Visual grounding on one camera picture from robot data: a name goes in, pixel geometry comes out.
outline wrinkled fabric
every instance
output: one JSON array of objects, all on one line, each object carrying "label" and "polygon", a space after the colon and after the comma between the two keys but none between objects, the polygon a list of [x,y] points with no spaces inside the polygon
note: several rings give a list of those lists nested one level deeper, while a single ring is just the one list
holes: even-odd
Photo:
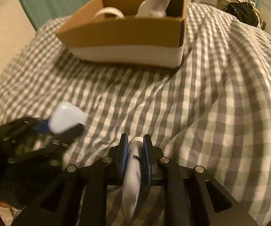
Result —
[{"label": "wrinkled fabric", "polygon": [[[81,62],[48,21],[0,77],[0,125],[49,118],[60,101],[88,113],[66,164],[92,164],[122,133],[148,133],[165,156],[204,166],[258,225],[271,219],[271,37],[216,8],[188,4],[184,63],[174,75]],[[132,225],[163,225],[162,189],[143,191]],[[107,225],[126,225],[109,188]]]}]

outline bed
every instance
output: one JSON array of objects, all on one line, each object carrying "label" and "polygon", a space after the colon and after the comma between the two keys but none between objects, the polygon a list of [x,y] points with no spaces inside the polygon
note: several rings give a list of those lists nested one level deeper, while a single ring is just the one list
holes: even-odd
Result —
[{"label": "bed", "polygon": [[[81,62],[55,37],[66,17],[46,22],[0,77],[0,125],[49,118],[60,101],[88,113],[65,153],[83,167],[150,134],[182,166],[202,165],[258,225],[271,220],[271,37],[213,7],[191,3],[184,62],[175,74]],[[37,142],[36,147],[44,147]],[[162,225],[162,192],[146,192],[133,225]],[[109,191],[107,225],[124,225],[121,188]]]}]

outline black plastic part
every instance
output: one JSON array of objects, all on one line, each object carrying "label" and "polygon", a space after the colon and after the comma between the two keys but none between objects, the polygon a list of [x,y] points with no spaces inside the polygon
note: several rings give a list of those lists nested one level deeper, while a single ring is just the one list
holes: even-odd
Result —
[{"label": "black plastic part", "polygon": [[65,170],[30,206],[13,221],[12,226],[74,226],[84,185],[78,170]]},{"label": "black plastic part", "polygon": [[128,136],[122,134],[118,146],[109,150],[111,161],[103,159],[72,173],[67,169],[44,193],[13,221],[13,226],[73,226],[84,186],[80,226],[106,225],[107,185],[122,185],[128,150]]},{"label": "black plastic part", "polygon": [[13,127],[11,129],[11,133],[8,134],[8,140],[11,142],[15,140],[17,137],[22,137],[25,135],[26,132],[30,131],[30,128],[37,125],[39,120],[31,117],[24,117],[16,123],[17,127]]},{"label": "black plastic part", "polygon": [[107,167],[112,163],[104,163],[100,159],[91,166],[79,226],[106,225],[107,182],[105,173]]},{"label": "black plastic part", "polygon": [[165,188],[165,226],[257,226],[206,169],[199,173],[174,160],[162,163],[163,152],[149,135],[143,145],[149,184]]},{"label": "black plastic part", "polygon": [[180,35],[179,35],[179,44],[178,44],[179,47],[181,47],[184,44],[184,36],[185,36],[185,24],[182,23],[180,26]]},{"label": "black plastic part", "polygon": [[161,163],[167,175],[165,185],[165,225],[190,225],[189,206],[185,194],[183,175],[176,162]]},{"label": "black plastic part", "polygon": [[254,219],[207,171],[194,170],[196,184],[202,196],[210,226],[257,226]]},{"label": "black plastic part", "polygon": [[144,135],[143,151],[148,183],[151,186],[162,185],[164,176],[158,167],[158,160],[163,157],[163,152],[161,148],[152,145],[149,134]]},{"label": "black plastic part", "polygon": [[78,124],[61,134],[53,136],[51,142],[45,148],[9,157],[8,163],[11,165],[32,165],[51,158],[62,160],[64,151],[76,137],[82,134],[83,130],[84,126]]}]

